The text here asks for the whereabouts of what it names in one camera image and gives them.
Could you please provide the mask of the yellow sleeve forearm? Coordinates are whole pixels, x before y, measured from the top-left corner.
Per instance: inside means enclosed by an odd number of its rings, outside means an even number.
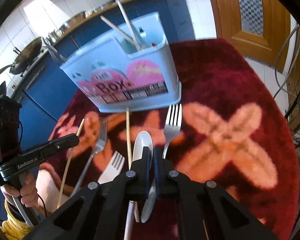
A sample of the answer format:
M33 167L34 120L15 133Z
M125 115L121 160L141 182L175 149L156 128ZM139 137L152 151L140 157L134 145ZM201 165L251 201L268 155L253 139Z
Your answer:
M7 212L7 219L2 222L0 226L1 231L7 239L18 240L23 239L29 232L34 229L34 226L28 226L14 215L14 210L11 204L5 201L5 210Z

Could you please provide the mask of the person's left hand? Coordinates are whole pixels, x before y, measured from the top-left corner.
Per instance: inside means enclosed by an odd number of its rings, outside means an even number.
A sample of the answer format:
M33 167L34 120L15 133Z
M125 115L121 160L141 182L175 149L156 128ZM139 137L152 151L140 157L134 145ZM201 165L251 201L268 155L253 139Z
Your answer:
M39 197L36 189L36 180L30 171L25 175L25 185L20 190L8 184L1 186L0 190L7 202L13 206L15 206L13 197L19 196L21 196L20 202L26 207L34 207L38 203Z

